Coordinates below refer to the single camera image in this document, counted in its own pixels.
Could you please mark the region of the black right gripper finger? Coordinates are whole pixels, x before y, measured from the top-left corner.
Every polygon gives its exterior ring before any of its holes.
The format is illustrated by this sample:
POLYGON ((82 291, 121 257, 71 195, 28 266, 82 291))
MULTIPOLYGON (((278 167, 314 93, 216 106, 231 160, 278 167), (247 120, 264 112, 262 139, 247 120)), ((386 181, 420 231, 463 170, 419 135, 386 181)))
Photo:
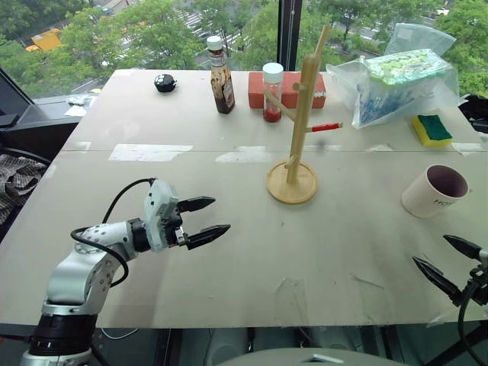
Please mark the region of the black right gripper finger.
POLYGON ((413 261, 423 275, 444 294, 446 294, 456 307, 461 305, 461 301, 463 299, 461 290, 453 282, 448 280, 440 270, 438 270, 431 263, 419 257, 413 256, 413 261))
POLYGON ((463 255, 471 259, 476 259, 479 262, 481 261, 481 247, 477 244, 454 235, 443 235, 443 238, 463 255))

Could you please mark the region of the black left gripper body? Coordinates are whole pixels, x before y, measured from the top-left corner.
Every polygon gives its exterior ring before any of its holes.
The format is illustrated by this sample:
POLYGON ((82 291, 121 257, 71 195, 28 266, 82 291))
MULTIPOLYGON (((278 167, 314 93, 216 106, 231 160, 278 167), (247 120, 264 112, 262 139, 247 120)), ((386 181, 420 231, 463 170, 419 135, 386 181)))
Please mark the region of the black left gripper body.
POLYGON ((161 234, 169 248, 188 244, 188 234, 182 228, 183 220, 181 218, 181 213, 187 211, 189 211, 188 203, 180 202, 162 215, 160 220, 162 224, 161 234))

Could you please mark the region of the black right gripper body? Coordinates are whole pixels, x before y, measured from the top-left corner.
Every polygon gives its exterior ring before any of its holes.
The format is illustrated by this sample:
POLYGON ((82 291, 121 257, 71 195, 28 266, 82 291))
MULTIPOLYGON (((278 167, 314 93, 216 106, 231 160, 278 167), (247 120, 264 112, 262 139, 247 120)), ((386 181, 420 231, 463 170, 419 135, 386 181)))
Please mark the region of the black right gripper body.
POLYGON ((463 293, 464 303, 472 300, 478 305, 487 305, 487 267, 478 265, 470 271, 463 293))

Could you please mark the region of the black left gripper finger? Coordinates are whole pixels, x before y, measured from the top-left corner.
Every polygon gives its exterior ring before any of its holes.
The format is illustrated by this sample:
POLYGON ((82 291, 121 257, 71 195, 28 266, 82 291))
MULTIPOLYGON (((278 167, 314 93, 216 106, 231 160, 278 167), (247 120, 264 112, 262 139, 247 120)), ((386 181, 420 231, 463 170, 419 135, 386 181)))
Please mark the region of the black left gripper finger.
POLYGON ((199 233, 192 234, 187 238, 186 246, 189 250, 204 246, 224 235, 230 227, 230 224, 220 224, 202 229, 199 233))
POLYGON ((188 198, 183 201, 178 202, 178 212, 185 213, 185 212, 194 212, 196 210, 201 210, 215 201, 213 197, 208 196, 198 196, 188 198))

